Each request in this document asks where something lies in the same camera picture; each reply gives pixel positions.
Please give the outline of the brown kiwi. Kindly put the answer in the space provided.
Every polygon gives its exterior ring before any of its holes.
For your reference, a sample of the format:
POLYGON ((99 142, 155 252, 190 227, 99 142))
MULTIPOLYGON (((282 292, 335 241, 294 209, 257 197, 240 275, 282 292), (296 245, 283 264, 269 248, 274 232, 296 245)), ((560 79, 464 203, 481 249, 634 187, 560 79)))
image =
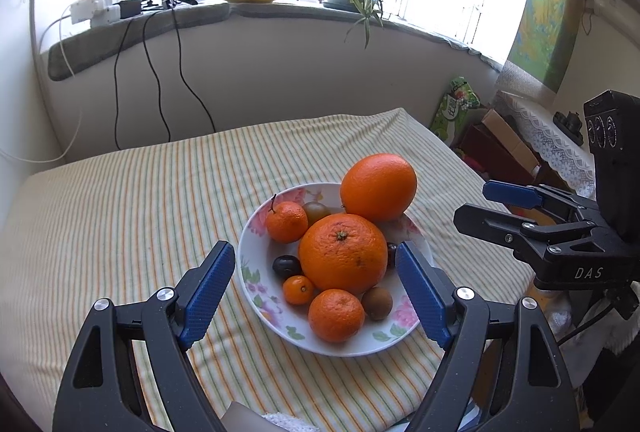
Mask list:
POLYGON ((390 291, 379 285, 363 293, 360 302, 366 315, 373 321, 384 320, 394 305, 390 291))
POLYGON ((387 248, 387 268, 394 269, 396 267, 397 244, 393 242, 387 242, 386 248, 387 248))

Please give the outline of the large navel orange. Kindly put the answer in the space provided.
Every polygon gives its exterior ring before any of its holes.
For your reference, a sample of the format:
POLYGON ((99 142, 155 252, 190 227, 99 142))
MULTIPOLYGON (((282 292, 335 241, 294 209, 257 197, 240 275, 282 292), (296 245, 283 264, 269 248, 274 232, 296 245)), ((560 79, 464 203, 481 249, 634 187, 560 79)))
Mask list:
POLYGON ((340 196, 347 213, 371 222, 388 222, 403 215, 412 204, 418 178, 400 155, 377 153, 354 164, 344 175, 340 196))

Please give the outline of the medium mandarin orange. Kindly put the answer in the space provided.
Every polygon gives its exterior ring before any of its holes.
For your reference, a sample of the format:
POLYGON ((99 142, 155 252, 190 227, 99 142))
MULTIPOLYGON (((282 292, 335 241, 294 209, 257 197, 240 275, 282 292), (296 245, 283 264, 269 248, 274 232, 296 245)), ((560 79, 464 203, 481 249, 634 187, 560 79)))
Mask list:
POLYGON ((356 295, 329 289, 311 301, 308 323, 314 334, 329 343, 344 343, 355 337, 366 320, 366 313, 356 295))

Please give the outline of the tiny orange kumquat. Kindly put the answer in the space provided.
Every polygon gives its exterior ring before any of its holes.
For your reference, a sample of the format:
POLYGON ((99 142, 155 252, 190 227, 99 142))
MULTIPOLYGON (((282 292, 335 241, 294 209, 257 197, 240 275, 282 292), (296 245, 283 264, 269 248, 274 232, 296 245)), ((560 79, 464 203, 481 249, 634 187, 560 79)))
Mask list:
POLYGON ((316 288, 314 284, 303 275, 292 276, 282 285, 284 300, 293 306, 303 306, 314 300, 316 288))

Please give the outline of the green-brown plum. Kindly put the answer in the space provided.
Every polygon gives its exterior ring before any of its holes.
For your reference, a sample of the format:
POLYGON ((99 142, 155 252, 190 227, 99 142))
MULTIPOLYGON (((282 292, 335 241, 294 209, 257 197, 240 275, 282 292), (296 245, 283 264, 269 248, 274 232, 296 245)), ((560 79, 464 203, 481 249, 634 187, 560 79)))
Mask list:
POLYGON ((306 213, 308 226, 314 225, 314 223, 320 221, 320 219, 325 218, 331 214, 331 211, 324 204, 312 201, 307 202, 303 205, 303 210, 306 213))

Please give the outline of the dark purple plum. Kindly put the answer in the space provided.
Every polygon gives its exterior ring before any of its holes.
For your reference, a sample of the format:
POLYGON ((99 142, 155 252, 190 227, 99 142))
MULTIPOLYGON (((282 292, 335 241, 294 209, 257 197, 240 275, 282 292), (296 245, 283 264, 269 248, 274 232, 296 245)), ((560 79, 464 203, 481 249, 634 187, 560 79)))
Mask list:
POLYGON ((280 255, 272 262, 273 273, 282 281, 288 280, 294 276, 302 276, 302 265, 294 255, 280 255))

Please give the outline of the stemmed mandarin orange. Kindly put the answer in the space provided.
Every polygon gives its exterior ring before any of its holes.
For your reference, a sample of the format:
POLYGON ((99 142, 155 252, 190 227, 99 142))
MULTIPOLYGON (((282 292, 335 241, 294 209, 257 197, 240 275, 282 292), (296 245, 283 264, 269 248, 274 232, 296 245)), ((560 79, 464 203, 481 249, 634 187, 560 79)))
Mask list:
POLYGON ((279 243, 299 240, 309 227, 304 208, 293 201, 277 201, 273 196, 265 218, 265 227, 270 238, 279 243))

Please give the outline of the white lace cloth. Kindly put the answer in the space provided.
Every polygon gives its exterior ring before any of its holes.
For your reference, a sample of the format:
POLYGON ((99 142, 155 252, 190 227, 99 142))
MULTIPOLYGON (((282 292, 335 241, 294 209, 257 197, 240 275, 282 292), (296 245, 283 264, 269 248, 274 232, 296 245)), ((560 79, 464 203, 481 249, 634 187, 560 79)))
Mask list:
POLYGON ((552 114, 539 103, 499 90, 494 108, 511 115, 523 139, 578 196, 596 199, 593 156, 577 146, 552 121, 552 114))

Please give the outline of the brown cardboard box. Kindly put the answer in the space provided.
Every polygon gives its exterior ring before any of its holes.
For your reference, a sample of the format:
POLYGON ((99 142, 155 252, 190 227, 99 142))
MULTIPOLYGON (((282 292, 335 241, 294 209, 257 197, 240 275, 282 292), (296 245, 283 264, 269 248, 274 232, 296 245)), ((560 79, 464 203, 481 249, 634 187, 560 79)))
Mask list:
POLYGON ((488 110, 482 118, 482 124, 526 172, 533 177, 536 176, 539 162, 532 150, 496 110, 488 110))

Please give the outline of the green snack bag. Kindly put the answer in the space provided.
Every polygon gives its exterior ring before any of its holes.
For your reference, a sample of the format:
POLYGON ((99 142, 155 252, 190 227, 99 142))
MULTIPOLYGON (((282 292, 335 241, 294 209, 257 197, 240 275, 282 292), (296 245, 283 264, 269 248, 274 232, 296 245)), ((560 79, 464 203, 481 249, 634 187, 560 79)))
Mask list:
POLYGON ((482 102, 463 76, 451 80, 449 88, 436 109, 430 125, 431 131, 447 146, 462 134, 472 111, 480 109, 482 102))

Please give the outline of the striped cloth cover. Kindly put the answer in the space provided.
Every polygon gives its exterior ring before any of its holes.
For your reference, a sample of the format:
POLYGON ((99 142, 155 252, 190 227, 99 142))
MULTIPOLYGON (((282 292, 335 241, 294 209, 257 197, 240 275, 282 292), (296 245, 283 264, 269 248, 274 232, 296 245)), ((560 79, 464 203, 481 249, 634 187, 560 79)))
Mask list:
MULTIPOLYGON (((113 152, 29 177, 1 234, 1 371, 43 430, 92 303, 146 300, 175 285, 219 240, 236 242, 274 193, 336 183, 367 155, 396 153, 416 170, 409 216, 457 285, 513 302, 529 268, 457 233, 460 205, 484 203, 482 180, 401 109, 235 129, 113 152)), ((421 330, 380 354, 340 360, 304 352, 269 329, 239 280, 190 357, 216 412, 239 402, 325 431, 382 431, 419 405, 442 353, 421 330)))

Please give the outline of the large orange in bowl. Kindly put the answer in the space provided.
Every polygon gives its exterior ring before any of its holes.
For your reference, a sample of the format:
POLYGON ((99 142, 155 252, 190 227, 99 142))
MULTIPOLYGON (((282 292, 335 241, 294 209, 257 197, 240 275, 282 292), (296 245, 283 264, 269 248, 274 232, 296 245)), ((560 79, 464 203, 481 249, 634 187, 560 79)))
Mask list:
POLYGON ((332 214, 315 222, 300 239, 297 256, 304 275, 320 291, 359 295, 377 285, 387 269, 382 231, 355 214, 332 214))

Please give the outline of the white floral bowl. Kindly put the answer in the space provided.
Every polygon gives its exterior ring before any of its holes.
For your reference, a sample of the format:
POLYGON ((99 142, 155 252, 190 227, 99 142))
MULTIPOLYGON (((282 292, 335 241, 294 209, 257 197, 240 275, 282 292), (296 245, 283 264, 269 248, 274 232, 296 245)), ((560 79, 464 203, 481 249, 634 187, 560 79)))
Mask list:
POLYGON ((389 271, 381 285, 392 296, 394 305, 381 321, 366 320, 355 337, 341 344, 318 338, 311 330, 307 308, 285 302, 282 280, 272 270, 272 262, 280 255, 296 255, 296 242, 280 244, 265 229, 265 218, 271 202, 292 201, 300 205, 319 202, 333 213, 342 213, 340 185, 308 183, 269 195, 248 218, 236 249, 238 276, 246 300, 264 325, 279 337, 302 350, 334 357, 359 357, 387 350, 408 337, 420 326, 409 296, 398 275, 389 271))

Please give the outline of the grey windowsill mat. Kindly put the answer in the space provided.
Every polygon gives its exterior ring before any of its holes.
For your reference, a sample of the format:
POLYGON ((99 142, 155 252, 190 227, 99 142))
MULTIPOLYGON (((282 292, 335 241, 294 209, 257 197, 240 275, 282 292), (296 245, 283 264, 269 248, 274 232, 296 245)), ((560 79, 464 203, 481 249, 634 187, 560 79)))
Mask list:
POLYGON ((204 5, 150 12, 67 37, 44 54, 46 77, 64 82, 94 66, 107 68, 123 52, 129 66, 145 66, 149 49, 160 71, 183 62, 190 72, 219 71, 232 80, 256 71, 300 73, 339 66, 434 66, 440 74, 467 73, 487 82, 501 63, 481 52, 401 23, 372 28, 363 48, 362 28, 344 40, 356 14, 287 4, 204 5))

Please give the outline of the white power strip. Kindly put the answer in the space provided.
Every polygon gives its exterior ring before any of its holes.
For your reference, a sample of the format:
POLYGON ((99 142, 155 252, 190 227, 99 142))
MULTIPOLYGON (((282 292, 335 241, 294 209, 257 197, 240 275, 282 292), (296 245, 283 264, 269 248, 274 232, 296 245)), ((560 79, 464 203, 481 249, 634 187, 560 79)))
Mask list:
POLYGON ((90 28, 97 28, 119 22, 119 4, 113 0, 78 0, 70 5, 70 21, 77 24, 84 21, 90 22, 90 28))

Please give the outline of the black power adapter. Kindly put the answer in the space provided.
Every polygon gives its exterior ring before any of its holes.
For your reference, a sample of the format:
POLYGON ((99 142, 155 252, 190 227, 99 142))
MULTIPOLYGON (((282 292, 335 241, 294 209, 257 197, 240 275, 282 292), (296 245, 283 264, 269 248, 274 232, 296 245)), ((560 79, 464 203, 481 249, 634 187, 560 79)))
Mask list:
POLYGON ((135 17, 142 11, 141 0, 121 0, 117 5, 122 20, 135 17))

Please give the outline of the colourful wall painting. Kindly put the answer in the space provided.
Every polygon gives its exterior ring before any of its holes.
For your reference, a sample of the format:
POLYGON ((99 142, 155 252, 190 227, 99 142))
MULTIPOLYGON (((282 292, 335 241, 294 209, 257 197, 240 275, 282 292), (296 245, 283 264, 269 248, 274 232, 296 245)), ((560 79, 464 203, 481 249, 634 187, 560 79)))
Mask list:
POLYGON ((572 57, 584 0, 526 0, 508 60, 557 92, 572 57))

